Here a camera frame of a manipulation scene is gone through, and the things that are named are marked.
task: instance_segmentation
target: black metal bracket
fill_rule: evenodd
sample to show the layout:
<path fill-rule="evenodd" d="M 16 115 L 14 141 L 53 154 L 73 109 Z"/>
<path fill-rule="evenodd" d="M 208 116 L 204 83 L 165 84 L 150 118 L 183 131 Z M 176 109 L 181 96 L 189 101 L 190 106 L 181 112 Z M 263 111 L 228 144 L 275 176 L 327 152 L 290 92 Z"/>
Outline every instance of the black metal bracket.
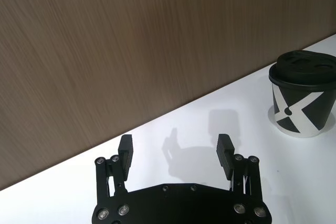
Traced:
<path fill-rule="evenodd" d="M 232 223 L 270 224 L 271 214 L 261 193 L 259 159 L 234 154 L 226 134 L 220 134 L 217 155 L 230 190 L 199 184 L 164 184 L 127 192 L 132 162 L 132 136 L 123 135 L 118 155 L 95 160 L 97 206 L 92 224 L 171 224 Z M 110 196 L 109 177 L 113 176 L 114 196 Z"/>

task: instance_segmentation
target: wooden wall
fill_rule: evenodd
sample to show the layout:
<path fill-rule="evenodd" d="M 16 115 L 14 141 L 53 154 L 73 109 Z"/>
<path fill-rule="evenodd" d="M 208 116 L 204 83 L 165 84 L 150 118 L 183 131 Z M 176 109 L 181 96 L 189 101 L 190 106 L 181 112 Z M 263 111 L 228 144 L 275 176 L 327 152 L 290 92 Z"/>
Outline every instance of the wooden wall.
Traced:
<path fill-rule="evenodd" d="M 336 0 L 0 0 L 0 188 L 336 32 Z"/>

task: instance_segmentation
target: screw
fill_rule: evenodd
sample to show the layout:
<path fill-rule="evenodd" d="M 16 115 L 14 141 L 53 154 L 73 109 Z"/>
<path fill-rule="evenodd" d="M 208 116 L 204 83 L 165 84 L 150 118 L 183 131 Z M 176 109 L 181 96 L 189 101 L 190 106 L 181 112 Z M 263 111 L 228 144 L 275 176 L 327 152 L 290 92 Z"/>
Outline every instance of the screw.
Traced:
<path fill-rule="evenodd" d="M 190 187 L 191 191 L 196 191 L 197 190 L 197 186 L 196 185 L 193 185 Z"/>
<path fill-rule="evenodd" d="M 106 219 L 106 217 L 109 215 L 109 212 L 105 209 L 100 210 L 98 213 L 98 219 L 103 220 Z"/>
<path fill-rule="evenodd" d="M 266 217 L 266 211 L 264 210 L 263 207 L 256 207 L 254 209 L 254 213 L 256 214 L 256 216 L 258 217 Z"/>
<path fill-rule="evenodd" d="M 116 161 L 118 161 L 118 160 L 119 160 L 119 157 L 118 157 L 117 155 L 112 157 L 112 161 L 113 161 L 113 162 L 116 162 Z"/>
<path fill-rule="evenodd" d="M 250 160 L 251 160 L 253 163 L 258 162 L 258 158 L 257 158 L 257 157 L 250 157 Z"/>
<path fill-rule="evenodd" d="M 118 209 L 118 214 L 123 216 L 126 215 L 129 212 L 130 208 L 127 205 L 122 205 Z"/>
<path fill-rule="evenodd" d="M 104 158 L 100 157 L 99 159 L 97 159 L 97 164 L 102 164 L 104 163 Z"/>
<path fill-rule="evenodd" d="M 241 156 L 240 154 L 236 154 L 235 159 L 240 161 L 243 159 L 243 156 Z"/>
<path fill-rule="evenodd" d="M 234 204 L 233 209 L 236 211 L 237 214 L 245 213 L 245 207 L 242 204 Z"/>

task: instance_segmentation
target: brown wood surface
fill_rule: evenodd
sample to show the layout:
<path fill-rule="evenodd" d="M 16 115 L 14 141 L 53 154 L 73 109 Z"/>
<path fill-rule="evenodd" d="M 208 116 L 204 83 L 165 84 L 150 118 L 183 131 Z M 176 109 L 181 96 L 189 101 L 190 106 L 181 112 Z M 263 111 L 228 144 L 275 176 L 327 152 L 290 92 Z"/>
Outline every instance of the brown wood surface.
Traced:
<path fill-rule="evenodd" d="M 336 0 L 0 0 L 0 188 L 334 32 Z"/>

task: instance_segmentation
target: cup lid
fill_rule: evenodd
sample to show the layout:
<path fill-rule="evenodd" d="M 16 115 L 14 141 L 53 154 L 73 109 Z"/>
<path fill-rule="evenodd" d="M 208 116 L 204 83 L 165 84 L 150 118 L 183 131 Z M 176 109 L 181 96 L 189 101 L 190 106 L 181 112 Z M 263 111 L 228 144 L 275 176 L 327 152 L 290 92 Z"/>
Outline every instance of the cup lid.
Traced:
<path fill-rule="evenodd" d="M 274 84 L 303 91 L 336 89 L 336 57 L 312 51 L 291 51 L 281 55 L 269 69 Z"/>

